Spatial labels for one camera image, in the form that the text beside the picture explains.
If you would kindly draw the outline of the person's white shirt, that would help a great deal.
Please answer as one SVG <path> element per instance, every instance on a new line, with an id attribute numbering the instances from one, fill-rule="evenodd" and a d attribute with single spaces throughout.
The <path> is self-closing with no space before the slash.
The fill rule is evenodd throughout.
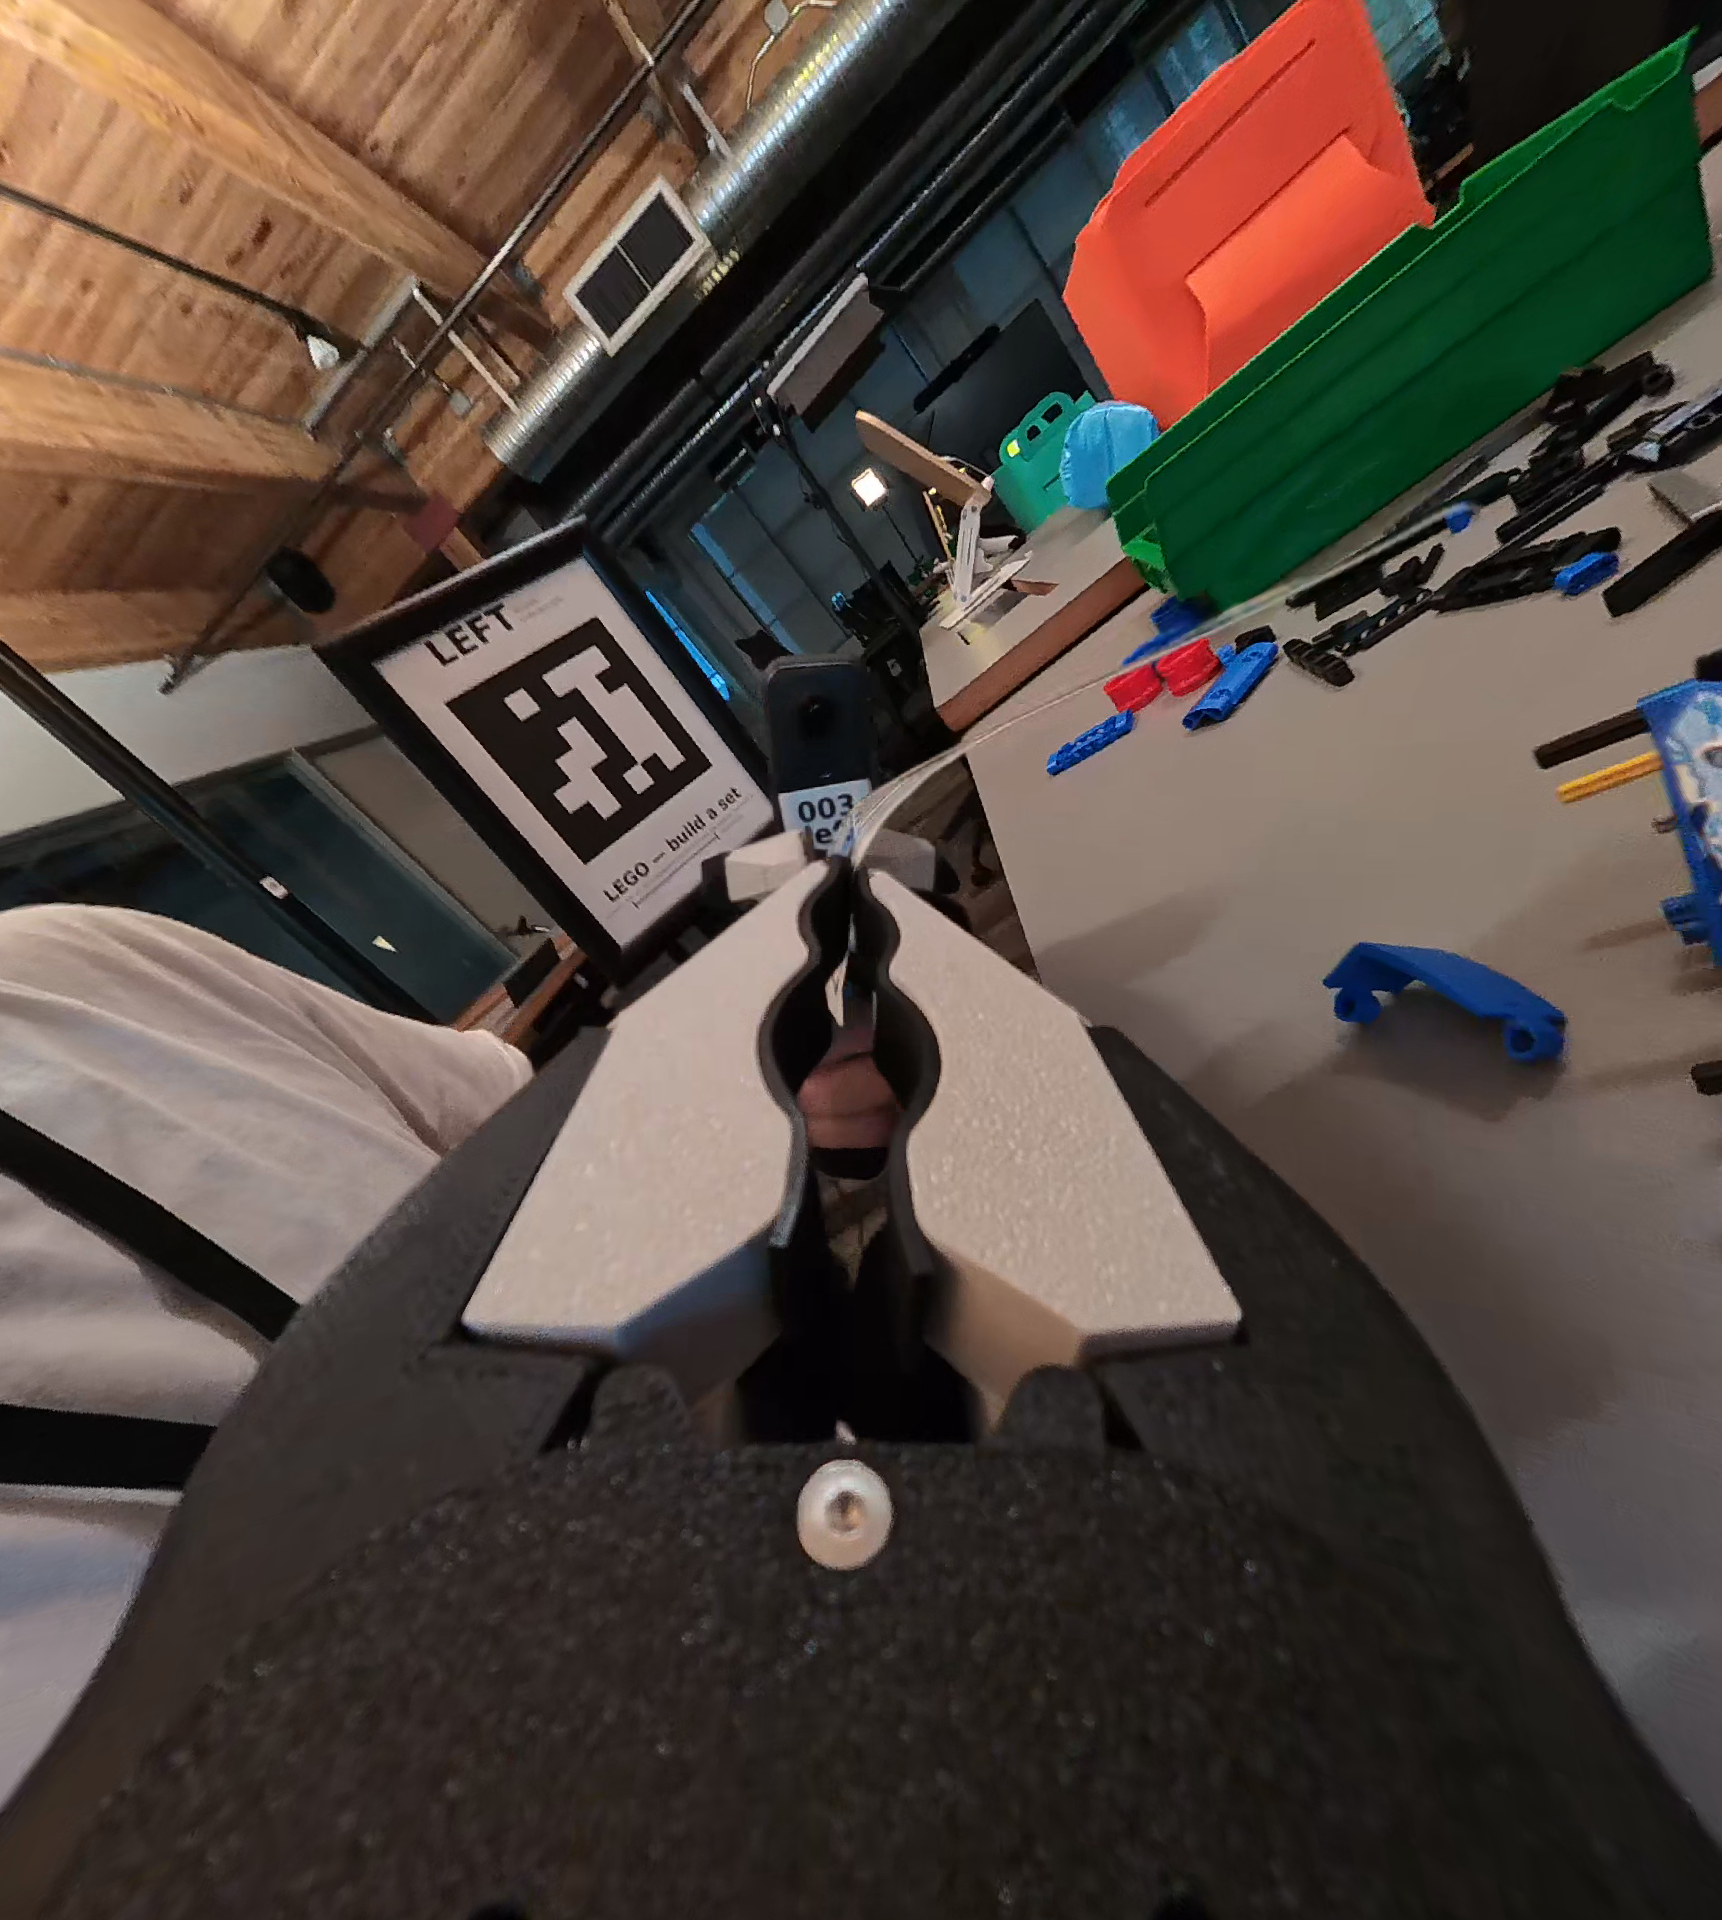
<path id="1" fill-rule="evenodd" d="M 184 923 L 0 912 L 0 1112 L 291 1302 L 530 1079 Z M 264 1342 L 0 1173 L 0 1403 L 218 1426 Z M 122 1627 L 171 1491 L 0 1486 L 0 1808 Z"/>

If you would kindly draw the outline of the blue plastic bag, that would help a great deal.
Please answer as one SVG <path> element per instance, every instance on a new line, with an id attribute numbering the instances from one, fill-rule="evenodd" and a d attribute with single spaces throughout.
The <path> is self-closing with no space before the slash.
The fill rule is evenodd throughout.
<path id="1" fill-rule="evenodd" d="M 1159 420 L 1136 404 L 1095 401 L 1074 415 L 1063 433 L 1058 485 L 1081 511 L 1110 507 L 1110 484 L 1162 439 Z"/>

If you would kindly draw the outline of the blue ribbed lego piece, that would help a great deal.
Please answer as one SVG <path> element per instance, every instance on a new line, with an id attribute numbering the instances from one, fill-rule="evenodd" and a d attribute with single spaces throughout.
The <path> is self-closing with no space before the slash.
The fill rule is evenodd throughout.
<path id="1" fill-rule="evenodd" d="M 1262 684 L 1280 663 L 1280 641 L 1256 640 L 1235 649 L 1224 660 L 1220 676 L 1211 689 L 1183 714 L 1186 732 L 1219 729 L 1225 725 Z"/>

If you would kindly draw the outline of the orange plastic bin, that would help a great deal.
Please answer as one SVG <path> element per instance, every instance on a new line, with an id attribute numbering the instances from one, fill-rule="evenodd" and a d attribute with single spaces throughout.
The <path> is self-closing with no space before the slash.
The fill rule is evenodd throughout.
<path id="1" fill-rule="evenodd" d="M 1300 2 L 1119 164 L 1063 305 L 1103 389 L 1193 411 L 1435 209 L 1362 2 Z"/>

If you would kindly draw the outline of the black metal pole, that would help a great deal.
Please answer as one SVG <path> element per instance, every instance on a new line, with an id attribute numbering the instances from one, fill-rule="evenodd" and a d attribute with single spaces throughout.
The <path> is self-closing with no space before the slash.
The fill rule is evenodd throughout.
<path id="1" fill-rule="evenodd" d="M 61 744 L 80 765 L 108 782 L 155 827 L 161 827 L 199 867 L 224 881 L 286 936 L 315 957 L 339 985 L 366 997 L 386 1013 L 412 1022 L 431 1022 L 431 1011 L 400 990 L 371 957 L 370 949 L 348 942 L 322 912 L 264 872 L 236 851 L 176 786 L 156 778 L 111 732 L 84 714 L 68 696 L 31 669 L 0 640 L 0 692 L 26 714 L 50 741 Z"/>

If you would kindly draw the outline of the black lego connector piece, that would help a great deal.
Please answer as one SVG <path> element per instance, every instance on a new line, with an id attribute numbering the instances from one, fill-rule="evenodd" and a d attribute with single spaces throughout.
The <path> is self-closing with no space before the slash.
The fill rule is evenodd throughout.
<path id="1" fill-rule="evenodd" d="M 1691 511 L 1683 523 L 1683 529 L 1663 541 L 1654 554 L 1649 554 L 1634 570 L 1618 575 L 1605 591 L 1603 604 L 1610 618 L 1627 618 L 1670 590 L 1675 590 L 1680 580 L 1686 580 L 1694 570 L 1711 562 L 1722 551 L 1722 488 L 1698 511 Z"/>

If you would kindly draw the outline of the white ceiling vent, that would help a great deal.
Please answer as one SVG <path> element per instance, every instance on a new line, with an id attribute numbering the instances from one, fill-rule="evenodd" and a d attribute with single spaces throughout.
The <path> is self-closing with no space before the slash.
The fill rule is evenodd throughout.
<path id="1" fill-rule="evenodd" d="M 654 321 L 679 283 L 713 265 L 713 241 L 663 177 L 654 180 L 566 287 L 608 358 Z"/>

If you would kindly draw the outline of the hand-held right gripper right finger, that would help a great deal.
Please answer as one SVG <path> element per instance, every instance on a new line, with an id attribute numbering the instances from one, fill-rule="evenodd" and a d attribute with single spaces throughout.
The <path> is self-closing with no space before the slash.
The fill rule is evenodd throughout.
<path id="1" fill-rule="evenodd" d="M 988 1417 L 1041 1368 L 1241 1331 L 1081 1013 L 875 872 L 854 881 L 854 973 L 902 1108 L 890 1218 L 924 1292 L 920 1339 Z"/>

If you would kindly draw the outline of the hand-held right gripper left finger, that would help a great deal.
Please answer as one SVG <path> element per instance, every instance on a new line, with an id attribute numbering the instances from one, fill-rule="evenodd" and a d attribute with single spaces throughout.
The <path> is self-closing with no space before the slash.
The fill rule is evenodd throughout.
<path id="1" fill-rule="evenodd" d="M 777 1339 L 809 1212 L 799 1106 L 849 953 L 853 866 L 813 863 L 618 1013 L 463 1331 L 654 1365 L 688 1403 Z"/>

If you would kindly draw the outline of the blue curved lego piece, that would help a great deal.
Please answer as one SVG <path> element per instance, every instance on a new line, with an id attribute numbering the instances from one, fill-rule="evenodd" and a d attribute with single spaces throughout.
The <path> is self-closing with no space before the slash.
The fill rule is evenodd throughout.
<path id="1" fill-rule="evenodd" d="M 1443 948 L 1355 945 L 1321 978 L 1334 1022 L 1371 1026 L 1410 990 L 1434 995 L 1496 1030 L 1519 1063 L 1560 1062 L 1568 1015 L 1511 973 Z"/>

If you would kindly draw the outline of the green plastic bin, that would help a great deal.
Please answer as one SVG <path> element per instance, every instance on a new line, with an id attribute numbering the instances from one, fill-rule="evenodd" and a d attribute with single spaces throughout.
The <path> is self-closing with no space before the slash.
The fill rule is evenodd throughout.
<path id="1" fill-rule="evenodd" d="M 1711 267 L 1688 33 L 1476 169 L 1114 473 L 1119 551 L 1155 590 L 1256 598 Z"/>

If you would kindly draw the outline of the green plastic container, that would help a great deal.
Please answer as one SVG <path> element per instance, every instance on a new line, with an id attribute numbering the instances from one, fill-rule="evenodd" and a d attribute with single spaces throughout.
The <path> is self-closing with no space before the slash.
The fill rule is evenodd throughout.
<path id="1" fill-rule="evenodd" d="M 1002 436 L 993 470 L 993 493 L 1016 531 L 1036 534 L 1067 507 L 1061 461 L 1070 425 L 1090 411 L 1095 399 L 1081 392 L 1044 396 L 1030 415 Z"/>

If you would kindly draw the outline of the silver air duct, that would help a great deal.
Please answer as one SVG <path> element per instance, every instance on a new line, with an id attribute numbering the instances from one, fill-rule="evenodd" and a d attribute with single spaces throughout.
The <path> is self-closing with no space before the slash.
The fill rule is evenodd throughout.
<path id="1" fill-rule="evenodd" d="M 807 46 L 713 151 L 677 187 L 713 241 L 716 261 L 688 275 L 654 321 L 608 358 L 573 318 L 485 436 L 509 473 L 550 473 L 628 376 L 742 264 L 815 173 L 879 110 L 964 10 L 961 2 L 825 5 L 831 24 Z"/>

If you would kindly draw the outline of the pile of black lego pieces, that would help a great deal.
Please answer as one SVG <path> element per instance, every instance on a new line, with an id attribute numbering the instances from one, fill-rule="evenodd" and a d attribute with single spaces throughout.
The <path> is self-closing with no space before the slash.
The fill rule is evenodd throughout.
<path id="1" fill-rule="evenodd" d="M 1285 599 L 1285 610 L 1318 618 L 1313 633 L 1282 647 L 1285 660 L 1318 684 L 1345 688 L 1362 653 L 1422 616 L 1603 590 L 1618 570 L 1621 534 L 1578 518 L 1663 420 L 1671 396 L 1675 368 L 1651 351 L 1564 375 L 1525 454 L 1472 460 L 1354 562 Z"/>

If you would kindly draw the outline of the person's left hand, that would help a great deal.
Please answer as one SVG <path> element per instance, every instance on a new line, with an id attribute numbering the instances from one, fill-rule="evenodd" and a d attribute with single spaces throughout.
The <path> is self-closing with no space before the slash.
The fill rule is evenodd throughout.
<path id="1" fill-rule="evenodd" d="M 802 1082 L 799 1112 L 809 1149 L 825 1163 L 879 1160 L 890 1149 L 899 1103 L 867 1034 L 831 1045 Z"/>

